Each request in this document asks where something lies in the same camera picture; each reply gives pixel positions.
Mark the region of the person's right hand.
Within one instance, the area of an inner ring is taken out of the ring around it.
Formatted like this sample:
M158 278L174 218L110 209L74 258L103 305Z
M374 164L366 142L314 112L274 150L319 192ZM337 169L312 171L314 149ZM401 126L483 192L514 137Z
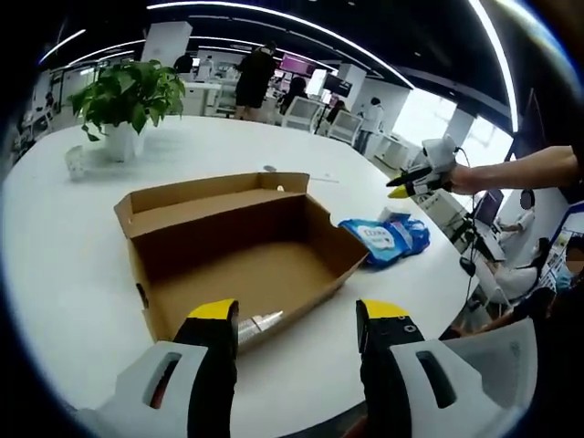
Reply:
M479 167L456 165L449 173L451 192L463 195L473 195L483 190Z

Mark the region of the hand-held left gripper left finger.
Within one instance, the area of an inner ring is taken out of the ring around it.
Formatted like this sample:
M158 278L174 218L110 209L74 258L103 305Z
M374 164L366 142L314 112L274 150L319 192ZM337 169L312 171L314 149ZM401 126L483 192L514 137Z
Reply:
M227 437L235 384L238 302L192 310L117 378L97 409L75 413L92 437Z

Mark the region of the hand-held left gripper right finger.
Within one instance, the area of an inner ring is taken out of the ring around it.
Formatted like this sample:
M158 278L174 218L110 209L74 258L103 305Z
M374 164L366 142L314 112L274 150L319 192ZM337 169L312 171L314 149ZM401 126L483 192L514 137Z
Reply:
M360 378L369 437L479 437L503 409L481 374L440 340L427 340L402 308L356 303Z

